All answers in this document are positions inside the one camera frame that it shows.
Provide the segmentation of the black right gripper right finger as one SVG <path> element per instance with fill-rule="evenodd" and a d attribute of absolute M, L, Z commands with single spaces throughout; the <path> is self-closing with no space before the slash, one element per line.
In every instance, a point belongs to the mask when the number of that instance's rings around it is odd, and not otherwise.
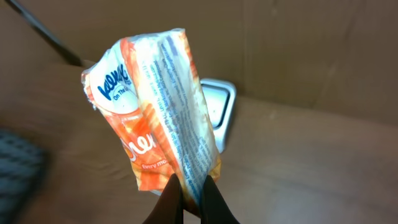
<path fill-rule="evenodd" d="M 201 224 L 239 224 L 210 175 L 203 185 L 200 215 Z"/>

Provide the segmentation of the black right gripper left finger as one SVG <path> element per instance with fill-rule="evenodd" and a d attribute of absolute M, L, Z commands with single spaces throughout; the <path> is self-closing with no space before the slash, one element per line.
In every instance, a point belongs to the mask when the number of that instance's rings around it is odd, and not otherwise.
<path fill-rule="evenodd" d="M 176 174 L 170 176 L 155 207 L 143 224 L 183 224 L 183 193 Z"/>

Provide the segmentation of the orange tissue pack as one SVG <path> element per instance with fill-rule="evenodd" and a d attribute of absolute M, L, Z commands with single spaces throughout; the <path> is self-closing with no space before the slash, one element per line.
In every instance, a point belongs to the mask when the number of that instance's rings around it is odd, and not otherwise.
<path fill-rule="evenodd" d="M 120 138 L 141 191 L 161 192 L 172 175 L 197 211 L 221 159 L 185 31 L 118 40 L 81 75 L 94 108 Z"/>

